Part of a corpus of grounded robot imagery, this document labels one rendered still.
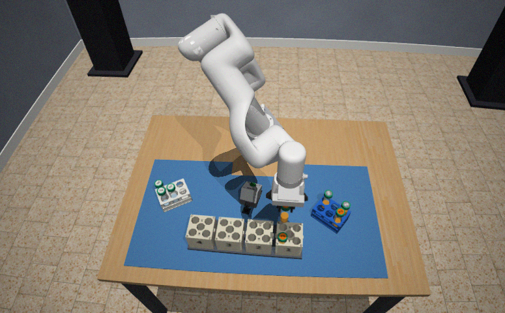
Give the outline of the cream bucket adapter with round holes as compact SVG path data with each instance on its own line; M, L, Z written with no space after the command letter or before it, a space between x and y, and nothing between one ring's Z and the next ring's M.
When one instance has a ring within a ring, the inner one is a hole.
M244 234L243 218L219 217L215 238L217 249L242 252Z
M274 221L248 219L246 230L246 252L271 254ZM253 228L253 229L252 229Z

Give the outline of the blue table mat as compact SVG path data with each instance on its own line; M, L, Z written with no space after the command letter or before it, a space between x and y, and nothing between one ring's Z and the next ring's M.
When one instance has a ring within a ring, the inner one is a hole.
M302 258L273 258L188 250L190 215L271 220L280 212L266 194L271 176L231 175L233 162L155 159L132 234L124 266L244 275L330 278L388 278L381 233L367 166L305 164L304 207L289 211L288 222L303 223ZM163 212L155 180L168 185L184 179L192 201ZM262 185L257 207L243 211L246 181ZM311 216L313 207L332 190L351 212L338 233Z

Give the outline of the white tube rack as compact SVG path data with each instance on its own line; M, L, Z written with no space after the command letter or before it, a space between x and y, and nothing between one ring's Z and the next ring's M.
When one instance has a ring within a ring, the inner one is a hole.
M177 183L179 183L179 182L182 182L182 184L177 185ZM175 185L175 190L177 192L177 197L176 198L171 198L170 195L169 195L169 192L167 191L167 188L166 188L167 185L165 185L164 187L165 187L167 195L168 195L168 200L165 201L165 202L161 201L160 196L158 195L157 189L156 189L156 194L158 196L160 205L161 205L161 207L162 207L162 209L163 209L164 212L172 210L172 209L174 209L176 207L179 207L181 205L184 205L184 204L189 203L189 202L192 201L190 192L188 190L188 187L186 186L185 181L183 181L182 179L180 179L178 181L173 182L173 184ZM176 201L176 202L173 203L172 201L176 200L176 199L179 199L179 201ZM164 206L164 204L169 203L169 202L170 202L169 205Z

